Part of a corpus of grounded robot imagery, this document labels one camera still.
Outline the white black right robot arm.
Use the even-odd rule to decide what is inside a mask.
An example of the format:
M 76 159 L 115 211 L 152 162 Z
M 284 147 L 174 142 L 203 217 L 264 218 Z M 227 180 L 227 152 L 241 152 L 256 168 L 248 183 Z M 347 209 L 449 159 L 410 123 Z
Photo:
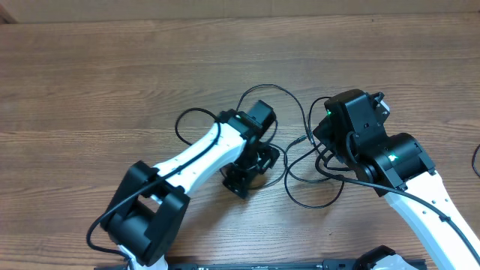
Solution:
M 384 94 L 359 89 L 328 98 L 326 116 L 313 135 L 355 178 L 323 176 L 373 188 L 403 218 L 438 269 L 478 269 L 479 238 L 449 196 L 443 179 L 422 145 L 408 133 L 389 136 L 390 109 Z

